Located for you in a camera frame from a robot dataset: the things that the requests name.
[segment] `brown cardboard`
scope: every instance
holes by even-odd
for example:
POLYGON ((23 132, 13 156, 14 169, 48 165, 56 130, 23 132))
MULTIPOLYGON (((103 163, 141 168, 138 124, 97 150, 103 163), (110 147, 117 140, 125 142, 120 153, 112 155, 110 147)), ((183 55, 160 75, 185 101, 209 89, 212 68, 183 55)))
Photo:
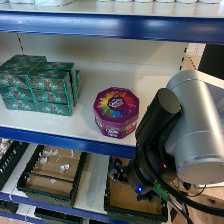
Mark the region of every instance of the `brown cardboard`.
POLYGON ((40 164, 40 160, 42 158, 46 158, 46 156, 40 156, 39 160, 36 163, 36 167, 33 169, 33 173, 57 177, 64 180, 74 180, 79 163, 78 159, 51 155, 47 157, 47 163, 40 164), (63 173, 60 173, 60 166, 66 164, 69 164, 69 169, 65 170, 63 173))
MULTIPOLYGON (((129 163, 128 159, 119 159, 123 162, 124 166, 129 163)), ((156 200, 153 204, 150 204, 147 200, 137 201, 137 193, 129 185, 118 182, 112 184, 112 182, 110 179, 110 206, 162 215, 160 199, 156 200)))
POLYGON ((72 183, 66 183, 58 180, 52 183, 51 179, 30 175, 30 179, 26 182, 25 187, 65 197, 70 197, 72 183))
POLYGON ((75 151, 75 150, 62 149, 62 148, 57 148, 57 147, 52 147, 52 146, 45 146, 43 151, 52 150, 54 152, 57 149, 58 149, 57 156, 67 157, 67 158, 71 158, 71 159, 80 159, 81 152, 75 151))

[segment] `blue shelf edge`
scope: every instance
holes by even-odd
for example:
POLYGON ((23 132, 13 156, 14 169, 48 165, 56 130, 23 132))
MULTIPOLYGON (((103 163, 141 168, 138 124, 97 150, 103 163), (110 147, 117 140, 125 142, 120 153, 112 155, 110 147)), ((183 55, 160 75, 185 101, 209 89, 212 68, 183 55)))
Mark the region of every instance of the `blue shelf edge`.
POLYGON ((19 214, 10 214, 10 213, 6 213, 6 212, 0 212, 0 216, 6 217, 9 219, 17 219, 20 221, 26 221, 25 216, 19 215, 19 214))
POLYGON ((0 137, 127 159, 131 159, 135 153, 135 147, 132 146, 110 144, 5 127, 0 127, 0 137))
POLYGON ((17 196, 17 195, 12 195, 12 201, 15 203, 32 205, 32 206, 35 206, 38 208, 48 209, 51 211, 56 211, 56 212, 61 212, 61 213, 69 214, 69 215, 93 219, 93 220, 97 220, 97 221, 101 221, 101 222, 107 222, 107 223, 112 223, 112 224, 128 224, 127 222, 110 219, 107 217, 106 214, 95 213, 95 212, 85 211, 85 210, 76 209, 76 208, 73 208, 73 209, 65 208, 62 206, 33 201, 33 200, 30 200, 29 198, 25 198, 25 197, 21 197, 21 196, 17 196))
POLYGON ((224 18, 0 11, 0 32, 224 44, 224 18))

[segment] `tray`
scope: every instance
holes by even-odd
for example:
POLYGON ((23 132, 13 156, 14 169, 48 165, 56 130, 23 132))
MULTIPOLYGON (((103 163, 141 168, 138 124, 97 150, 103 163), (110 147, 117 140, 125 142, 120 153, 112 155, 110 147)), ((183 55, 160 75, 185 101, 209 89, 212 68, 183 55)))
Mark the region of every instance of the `tray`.
POLYGON ((17 189, 31 200, 72 208, 85 158, 86 153, 38 145, 17 183, 17 189), (46 158, 47 162, 43 163, 42 159, 46 158), (70 167, 60 173, 64 164, 70 167))
POLYGON ((14 141, 0 159, 0 190, 8 181, 29 143, 14 141))
POLYGON ((34 215, 41 218, 44 222, 52 224, 81 224, 83 220, 80 217, 67 215, 60 212, 54 212, 42 208, 36 208, 34 215))
POLYGON ((15 214, 19 204, 0 200, 0 211, 15 214))
MULTIPOLYGON (((119 158, 123 165, 127 165, 129 160, 119 158)), ((153 204, 146 200, 137 201, 137 194, 129 185, 115 183, 108 177, 104 195, 104 210, 107 216, 130 223, 162 223, 168 220, 167 204, 162 199, 158 199, 153 204)))

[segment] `tin lid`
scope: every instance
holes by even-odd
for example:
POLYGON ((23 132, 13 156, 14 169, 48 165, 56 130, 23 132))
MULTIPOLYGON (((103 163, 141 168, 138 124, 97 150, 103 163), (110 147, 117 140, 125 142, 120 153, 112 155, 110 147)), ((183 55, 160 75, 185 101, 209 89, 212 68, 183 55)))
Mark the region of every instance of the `tin lid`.
POLYGON ((139 99, 128 89, 111 87, 97 95, 93 109, 104 121, 126 123, 138 116, 139 99))

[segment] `stacked green boxes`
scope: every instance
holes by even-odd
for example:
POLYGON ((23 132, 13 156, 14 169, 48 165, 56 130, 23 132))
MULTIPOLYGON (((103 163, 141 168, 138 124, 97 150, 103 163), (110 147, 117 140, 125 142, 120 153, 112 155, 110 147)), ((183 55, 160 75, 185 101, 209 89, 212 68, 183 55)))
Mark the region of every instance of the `stacked green boxes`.
POLYGON ((71 116, 80 86, 81 73, 74 63, 15 55, 0 66, 0 94, 7 109, 71 116))
POLYGON ((7 109, 37 110, 27 75, 41 61, 46 57, 15 55, 0 67, 0 94, 7 109))
POLYGON ((28 82, 39 112, 72 115, 74 101, 67 71, 33 69, 28 82))
POLYGON ((80 96, 81 73, 79 70, 75 70, 74 63, 41 62, 38 64, 37 69, 58 70, 58 71, 69 72, 74 106, 76 106, 80 96))

